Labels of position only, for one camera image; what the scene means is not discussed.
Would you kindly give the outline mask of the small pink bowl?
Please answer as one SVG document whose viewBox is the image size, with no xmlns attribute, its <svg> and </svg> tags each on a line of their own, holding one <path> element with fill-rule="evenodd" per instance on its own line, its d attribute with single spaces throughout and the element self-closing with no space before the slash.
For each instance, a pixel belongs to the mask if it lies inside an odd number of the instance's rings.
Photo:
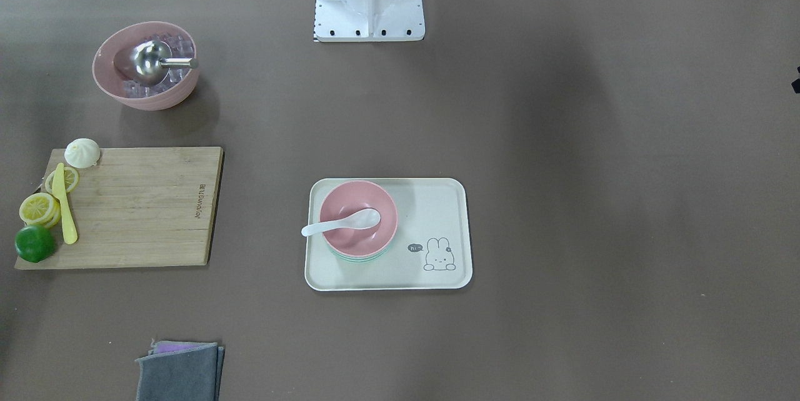
<svg viewBox="0 0 800 401">
<path fill-rule="evenodd" d="M 389 192 L 369 180 L 338 182 L 312 212 L 334 253 L 351 261 L 371 260 L 388 249 L 398 231 L 398 208 Z"/>
</svg>

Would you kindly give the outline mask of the white ceramic spoon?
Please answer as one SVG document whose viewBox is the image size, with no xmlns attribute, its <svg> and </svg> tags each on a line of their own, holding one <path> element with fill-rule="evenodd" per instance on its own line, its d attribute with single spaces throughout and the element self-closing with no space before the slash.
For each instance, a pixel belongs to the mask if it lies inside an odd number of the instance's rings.
<svg viewBox="0 0 800 401">
<path fill-rule="evenodd" d="M 366 208 L 358 210 L 346 216 L 346 218 L 305 225 L 301 230 L 301 234 L 304 237 L 309 237 L 336 229 L 365 230 L 380 224 L 381 220 L 382 217 L 377 210 Z"/>
</svg>

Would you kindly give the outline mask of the large pink ice bowl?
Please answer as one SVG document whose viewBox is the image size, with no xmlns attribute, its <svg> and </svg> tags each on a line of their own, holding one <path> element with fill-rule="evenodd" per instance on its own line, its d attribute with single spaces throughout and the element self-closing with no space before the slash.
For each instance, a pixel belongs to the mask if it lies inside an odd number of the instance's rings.
<svg viewBox="0 0 800 401">
<path fill-rule="evenodd" d="M 98 48 L 92 76 L 103 92 L 128 107 L 171 108 L 198 83 L 198 45 L 187 31 L 168 22 L 126 26 Z"/>
</svg>

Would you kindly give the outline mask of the cream rabbit tray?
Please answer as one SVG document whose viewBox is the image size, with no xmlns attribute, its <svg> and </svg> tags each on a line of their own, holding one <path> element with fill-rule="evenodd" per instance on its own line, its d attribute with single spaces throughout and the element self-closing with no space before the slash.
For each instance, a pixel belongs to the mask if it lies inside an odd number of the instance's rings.
<svg viewBox="0 0 800 401">
<path fill-rule="evenodd" d="M 320 235 L 306 243 L 305 277 L 317 291 L 460 289 L 473 275 L 468 199 L 452 178 L 325 178 L 309 191 L 313 209 L 328 190 L 349 180 L 369 180 L 386 189 L 398 210 L 398 230 L 385 255 L 346 262 L 326 249 Z"/>
</svg>

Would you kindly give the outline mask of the stacked green bowls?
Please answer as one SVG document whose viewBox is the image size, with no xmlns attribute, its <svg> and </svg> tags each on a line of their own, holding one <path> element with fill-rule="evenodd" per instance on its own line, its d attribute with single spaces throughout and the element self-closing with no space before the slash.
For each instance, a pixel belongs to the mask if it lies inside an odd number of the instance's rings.
<svg viewBox="0 0 800 401">
<path fill-rule="evenodd" d="M 382 247 L 378 251 L 375 251 L 374 253 L 370 253 L 369 255 L 346 255 L 329 244 L 326 245 L 326 249 L 338 259 L 346 262 L 370 262 L 375 259 L 379 259 L 380 256 L 385 255 L 385 253 L 388 252 L 389 248 L 391 248 L 391 245 L 392 243 L 388 242 L 388 244 L 384 245 L 384 247 Z"/>
</svg>

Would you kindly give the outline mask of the wooden cutting board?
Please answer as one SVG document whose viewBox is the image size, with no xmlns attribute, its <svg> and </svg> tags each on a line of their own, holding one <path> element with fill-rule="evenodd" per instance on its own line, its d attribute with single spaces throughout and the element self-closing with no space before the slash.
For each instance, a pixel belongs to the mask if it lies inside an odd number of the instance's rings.
<svg viewBox="0 0 800 401">
<path fill-rule="evenodd" d="M 19 270 L 206 265 L 223 168 L 222 147 L 105 148 L 68 194 L 78 239 L 52 230 L 54 255 Z"/>
</svg>

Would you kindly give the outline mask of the metal ice scoop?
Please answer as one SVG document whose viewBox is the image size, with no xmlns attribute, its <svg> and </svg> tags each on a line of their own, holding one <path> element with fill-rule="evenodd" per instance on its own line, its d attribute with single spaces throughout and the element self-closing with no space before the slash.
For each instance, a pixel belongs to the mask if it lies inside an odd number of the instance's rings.
<svg viewBox="0 0 800 401">
<path fill-rule="evenodd" d="M 126 79 L 154 87 L 168 77 L 169 70 L 195 69 L 194 57 L 175 57 L 166 42 L 151 40 L 118 51 L 112 64 Z"/>
</svg>

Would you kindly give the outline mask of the grey folded cloth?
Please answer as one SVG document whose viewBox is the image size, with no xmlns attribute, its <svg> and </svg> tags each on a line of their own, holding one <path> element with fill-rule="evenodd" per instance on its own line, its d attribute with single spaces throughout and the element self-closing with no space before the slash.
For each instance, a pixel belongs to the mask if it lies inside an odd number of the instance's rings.
<svg viewBox="0 0 800 401">
<path fill-rule="evenodd" d="M 218 400 L 225 351 L 217 342 L 151 342 L 136 359 L 136 399 Z"/>
</svg>

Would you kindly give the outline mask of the lemon slice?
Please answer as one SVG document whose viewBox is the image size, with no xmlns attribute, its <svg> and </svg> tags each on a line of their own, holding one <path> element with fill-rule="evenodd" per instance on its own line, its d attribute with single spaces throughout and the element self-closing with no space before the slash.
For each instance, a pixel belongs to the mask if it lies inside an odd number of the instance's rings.
<svg viewBox="0 0 800 401">
<path fill-rule="evenodd" d="M 52 171 L 48 174 L 43 184 L 44 190 L 52 194 L 53 193 L 53 181 L 56 171 Z M 63 179 L 64 179 L 64 187 L 66 193 L 71 193 L 75 187 L 77 187 L 79 182 L 79 174 L 77 170 L 72 167 L 63 167 Z"/>
<path fill-rule="evenodd" d="M 18 215 L 26 225 L 41 225 L 46 229 L 54 227 L 62 218 L 60 203 L 46 192 L 27 197 L 18 208 Z"/>
</svg>

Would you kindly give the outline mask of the yellow plastic knife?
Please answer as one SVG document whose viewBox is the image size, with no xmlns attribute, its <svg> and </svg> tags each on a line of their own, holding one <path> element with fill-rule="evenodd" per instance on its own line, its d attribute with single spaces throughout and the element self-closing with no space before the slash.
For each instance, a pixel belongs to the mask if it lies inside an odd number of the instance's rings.
<svg viewBox="0 0 800 401">
<path fill-rule="evenodd" d="M 64 244 L 71 245 L 78 241 L 78 231 L 69 207 L 68 193 L 64 179 L 64 164 L 58 164 L 52 173 L 52 196 L 58 200 L 62 216 L 62 237 Z"/>
</svg>

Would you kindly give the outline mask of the green lime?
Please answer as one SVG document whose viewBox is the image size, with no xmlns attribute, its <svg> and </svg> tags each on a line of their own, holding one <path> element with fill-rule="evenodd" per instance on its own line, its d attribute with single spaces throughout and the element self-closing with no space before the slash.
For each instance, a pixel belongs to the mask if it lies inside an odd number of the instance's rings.
<svg viewBox="0 0 800 401">
<path fill-rule="evenodd" d="M 40 262 L 56 252 L 57 245 L 51 231 L 43 225 L 26 225 L 14 237 L 15 250 L 26 262 Z"/>
</svg>

